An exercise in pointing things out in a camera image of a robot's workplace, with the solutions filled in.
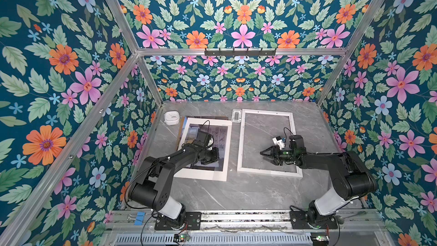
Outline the white photo mat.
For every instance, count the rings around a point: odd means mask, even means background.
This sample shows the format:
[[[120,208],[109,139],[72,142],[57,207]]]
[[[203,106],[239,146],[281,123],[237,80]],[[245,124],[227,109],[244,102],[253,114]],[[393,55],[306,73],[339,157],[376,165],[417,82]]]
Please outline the white photo mat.
[[[225,182],[228,175],[232,122],[226,118],[187,117],[181,126],[178,149],[183,144],[192,142],[199,131],[208,132],[213,136],[212,148],[217,149],[218,160],[208,165],[203,165],[199,161],[191,163],[178,171],[175,177]]]

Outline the white picture frame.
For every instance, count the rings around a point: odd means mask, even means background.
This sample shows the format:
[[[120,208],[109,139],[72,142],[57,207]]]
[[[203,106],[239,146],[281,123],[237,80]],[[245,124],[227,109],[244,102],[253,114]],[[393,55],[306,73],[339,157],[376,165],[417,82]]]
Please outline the white picture frame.
[[[245,128],[246,128],[246,116],[247,115],[263,115],[263,116],[281,116],[287,117],[289,119],[289,128],[293,133],[296,132],[294,115],[291,112],[280,112],[271,110],[260,110],[260,109],[242,109],[241,110],[241,126],[240,126],[240,141],[239,141],[239,152],[237,159],[237,171],[246,174],[257,174],[257,175],[269,175],[272,177],[288,177],[288,178],[303,178],[302,169],[296,167],[295,172],[286,172],[278,170],[266,170],[266,169],[256,169],[243,167],[243,156],[244,156],[244,145],[245,145]]]

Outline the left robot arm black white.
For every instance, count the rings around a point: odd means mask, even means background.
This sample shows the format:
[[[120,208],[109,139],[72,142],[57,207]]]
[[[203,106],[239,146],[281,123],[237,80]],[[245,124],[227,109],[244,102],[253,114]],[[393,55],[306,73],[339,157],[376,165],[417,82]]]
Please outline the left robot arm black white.
[[[198,162],[208,165],[218,160],[218,148],[193,143],[183,145],[171,155],[147,157],[126,190],[126,196],[171,220],[183,219],[184,205],[171,197],[174,175],[188,165]]]

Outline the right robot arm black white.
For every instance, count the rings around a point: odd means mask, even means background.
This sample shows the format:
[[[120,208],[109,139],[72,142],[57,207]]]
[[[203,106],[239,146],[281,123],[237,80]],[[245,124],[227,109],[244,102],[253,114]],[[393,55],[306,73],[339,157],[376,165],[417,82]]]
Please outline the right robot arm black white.
[[[292,164],[303,170],[324,170],[329,173],[331,188],[313,200],[306,212],[306,222],[313,228],[330,221],[338,210],[355,199],[377,190],[377,182],[353,151],[342,153],[310,153],[305,147],[280,149],[271,146],[260,152],[277,166]]]

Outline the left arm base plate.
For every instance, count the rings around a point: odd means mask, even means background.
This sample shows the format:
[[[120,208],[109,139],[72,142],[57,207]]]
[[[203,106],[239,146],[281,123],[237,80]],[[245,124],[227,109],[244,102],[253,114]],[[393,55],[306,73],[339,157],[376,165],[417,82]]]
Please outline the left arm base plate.
[[[176,219],[159,214],[154,229],[156,231],[200,230],[201,212],[182,212]]]

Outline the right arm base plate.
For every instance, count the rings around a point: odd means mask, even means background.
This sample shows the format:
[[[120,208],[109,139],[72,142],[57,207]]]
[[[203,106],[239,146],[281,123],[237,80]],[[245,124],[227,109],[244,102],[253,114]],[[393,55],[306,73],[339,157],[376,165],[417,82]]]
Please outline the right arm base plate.
[[[292,224],[293,229],[313,229],[313,230],[321,230],[321,229],[330,229],[337,230],[339,225],[336,221],[336,216],[321,216],[318,214],[310,216],[307,213],[302,211],[290,211],[290,222]]]

